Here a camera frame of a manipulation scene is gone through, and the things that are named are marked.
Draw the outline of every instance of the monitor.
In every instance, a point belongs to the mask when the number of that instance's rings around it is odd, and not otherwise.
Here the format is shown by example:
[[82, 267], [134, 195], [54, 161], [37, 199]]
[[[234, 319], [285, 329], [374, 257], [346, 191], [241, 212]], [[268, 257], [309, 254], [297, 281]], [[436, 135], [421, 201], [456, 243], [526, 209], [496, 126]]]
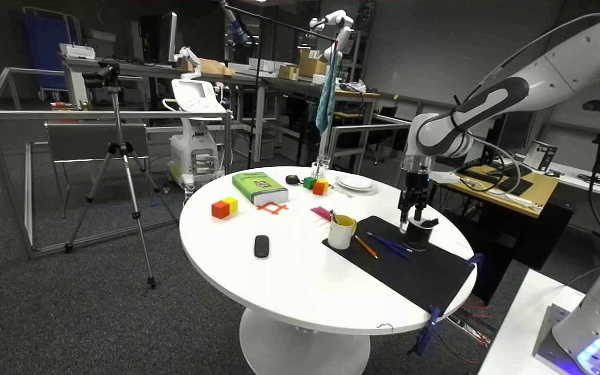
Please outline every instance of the monitor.
[[140, 17], [140, 37], [147, 63], [173, 63], [177, 51], [177, 14], [147, 14]]

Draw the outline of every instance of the tripod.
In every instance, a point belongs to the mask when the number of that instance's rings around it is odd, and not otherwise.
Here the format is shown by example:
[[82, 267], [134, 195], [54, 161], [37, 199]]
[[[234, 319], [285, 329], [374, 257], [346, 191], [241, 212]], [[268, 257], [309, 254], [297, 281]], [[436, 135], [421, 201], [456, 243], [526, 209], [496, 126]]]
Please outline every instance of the tripod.
[[[119, 82], [119, 67], [116, 65], [108, 65], [107, 68], [99, 70], [97, 76], [100, 76], [105, 80], [105, 86], [108, 88], [108, 93], [110, 93], [110, 102], [112, 102], [112, 111], [114, 111], [114, 124], [116, 124], [116, 142], [112, 142], [108, 148], [107, 148], [107, 159], [103, 161], [100, 168], [99, 168], [99, 174], [97, 174], [97, 181], [91, 184], [91, 189], [87, 194], [87, 203], [84, 206], [79, 219], [77, 219], [77, 224], [69, 237], [69, 241], [64, 243], [64, 249], [71, 252], [73, 249], [73, 243], [75, 243], [75, 237], [87, 216], [87, 210], [95, 201], [95, 195], [103, 184], [103, 177], [108, 168], [108, 163], [112, 159], [122, 159], [123, 161], [123, 167], [125, 167], [125, 174], [127, 174], [127, 185], [129, 185], [129, 198], [132, 198], [132, 206], [134, 206], [134, 221], [137, 224], [137, 235], [140, 235], [140, 243], [141, 243], [141, 252], [145, 252], [145, 260], [147, 260], [147, 268], [148, 268], [148, 286], [152, 290], [156, 290], [156, 279], [155, 279], [155, 272], [152, 272], [152, 262], [150, 262], [150, 254], [148, 254], [148, 243], [147, 243], [147, 232], [145, 232], [145, 226], [141, 226], [141, 221], [140, 221], [140, 209], [137, 209], [137, 198], [136, 198], [136, 185], [134, 185], [134, 177], [132, 177], [132, 159], [134, 163], [137, 165], [140, 173], [145, 173], [155, 189], [155, 194], [160, 191], [160, 188], [155, 184], [152, 174], [145, 168], [145, 165], [140, 163], [134, 145], [129, 142], [125, 142], [125, 135], [123, 135], [123, 126], [122, 126], [122, 113], [119, 113], [119, 92], [122, 92], [122, 82]], [[173, 216], [173, 221], [177, 223], [173, 210], [169, 209], [169, 203], [160, 198], [163, 206], [168, 209], [168, 212]]]

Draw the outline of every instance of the black mat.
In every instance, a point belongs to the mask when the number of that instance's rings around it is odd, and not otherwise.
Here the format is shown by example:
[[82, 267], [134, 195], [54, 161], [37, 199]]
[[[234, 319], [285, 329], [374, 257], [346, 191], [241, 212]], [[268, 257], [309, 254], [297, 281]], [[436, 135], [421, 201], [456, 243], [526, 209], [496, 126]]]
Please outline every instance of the black mat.
[[379, 245], [379, 241], [366, 235], [366, 230], [386, 239], [404, 241], [404, 235], [396, 224], [390, 224], [379, 216], [369, 216], [358, 221], [358, 237], [372, 245], [379, 257], [365, 252], [356, 239], [352, 239], [348, 249], [334, 252], [341, 254], [352, 265], [378, 277], [381, 282], [390, 286], [426, 310], [438, 306], [445, 312], [471, 272], [465, 257], [458, 257], [438, 245], [432, 245], [426, 252], [410, 252], [406, 257], [402, 257], [396, 252]]

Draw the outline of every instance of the cardboard box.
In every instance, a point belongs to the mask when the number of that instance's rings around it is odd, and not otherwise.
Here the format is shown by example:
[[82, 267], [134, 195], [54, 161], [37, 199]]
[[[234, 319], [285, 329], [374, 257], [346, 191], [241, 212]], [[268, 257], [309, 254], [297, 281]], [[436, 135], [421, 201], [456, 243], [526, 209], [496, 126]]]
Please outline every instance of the cardboard box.
[[234, 68], [228, 68], [221, 61], [200, 57], [202, 74], [234, 74]]
[[301, 76], [301, 67], [298, 67], [298, 65], [283, 65], [283, 67], [280, 67], [278, 76], [289, 79], [289, 80], [298, 80], [298, 76]]
[[301, 49], [301, 76], [326, 74], [327, 65], [320, 56], [320, 49]]
[[182, 61], [177, 61], [177, 68], [185, 70], [185, 72], [195, 72], [197, 65], [189, 57], [182, 57]]

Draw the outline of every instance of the gray carpet floor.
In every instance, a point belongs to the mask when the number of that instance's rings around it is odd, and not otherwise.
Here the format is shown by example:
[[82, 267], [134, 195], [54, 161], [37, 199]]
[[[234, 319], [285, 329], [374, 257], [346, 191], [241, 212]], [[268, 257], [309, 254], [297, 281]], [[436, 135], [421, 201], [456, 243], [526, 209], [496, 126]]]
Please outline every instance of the gray carpet floor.
[[[44, 139], [39, 122], [0, 126], [12, 184], [21, 195], [23, 142]], [[164, 142], [152, 159], [156, 181], [164, 181]], [[265, 165], [289, 165], [285, 155]], [[366, 168], [366, 174], [394, 181], [398, 161]], [[36, 224], [37, 243], [63, 241], [75, 224], [87, 191], [87, 170], [71, 173], [73, 194], [63, 215], [51, 155], [36, 152]], [[140, 185], [145, 221], [168, 221], [159, 199]], [[183, 195], [171, 188], [163, 195], [175, 212]], [[132, 226], [129, 199], [119, 167], [112, 167], [99, 203], [90, 210], [82, 235]], [[238, 324], [241, 306], [205, 282], [191, 267], [183, 267], [177, 224], [148, 230], [159, 290], [148, 290], [147, 268], [136, 235], [79, 247], [71, 254], [30, 255], [21, 245], [0, 184], [0, 372], [253, 372], [241, 359]], [[577, 265], [576, 255], [552, 257], [574, 272], [594, 267], [594, 257]], [[493, 304], [496, 329], [514, 296], [523, 267], [513, 268]], [[484, 349], [451, 322], [438, 327], [439, 339], [426, 355], [406, 355], [415, 332], [375, 338], [365, 372], [478, 372]]]

